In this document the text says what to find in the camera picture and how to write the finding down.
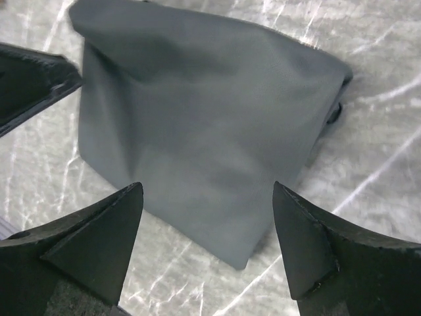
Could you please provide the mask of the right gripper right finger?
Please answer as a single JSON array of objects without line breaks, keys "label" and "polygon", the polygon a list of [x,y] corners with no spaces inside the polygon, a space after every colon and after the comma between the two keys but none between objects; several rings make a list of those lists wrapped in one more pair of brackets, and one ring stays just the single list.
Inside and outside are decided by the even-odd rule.
[{"label": "right gripper right finger", "polygon": [[301,315],[420,315],[420,244],[355,225],[279,182],[272,205]]}]

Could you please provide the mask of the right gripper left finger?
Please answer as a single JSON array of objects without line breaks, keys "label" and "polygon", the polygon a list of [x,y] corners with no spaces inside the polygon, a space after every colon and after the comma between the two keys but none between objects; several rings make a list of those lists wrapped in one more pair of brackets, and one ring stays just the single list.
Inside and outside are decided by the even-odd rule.
[{"label": "right gripper left finger", "polygon": [[139,182],[1,241],[2,315],[124,315],[143,210]]}]

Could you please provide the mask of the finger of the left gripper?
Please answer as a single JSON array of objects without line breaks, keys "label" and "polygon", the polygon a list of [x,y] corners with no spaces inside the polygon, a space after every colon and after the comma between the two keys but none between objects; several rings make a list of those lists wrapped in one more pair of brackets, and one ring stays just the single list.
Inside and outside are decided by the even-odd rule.
[{"label": "finger of the left gripper", "polygon": [[52,106],[82,85],[76,66],[52,55],[1,44],[1,135]]}]

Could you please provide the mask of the dark grey t shirt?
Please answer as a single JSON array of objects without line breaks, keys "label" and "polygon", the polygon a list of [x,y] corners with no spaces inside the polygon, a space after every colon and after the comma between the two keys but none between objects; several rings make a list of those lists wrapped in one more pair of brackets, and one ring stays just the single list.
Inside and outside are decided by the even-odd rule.
[{"label": "dark grey t shirt", "polygon": [[334,121],[351,68],[272,29],[146,1],[76,1],[78,145],[113,186],[237,270]]}]

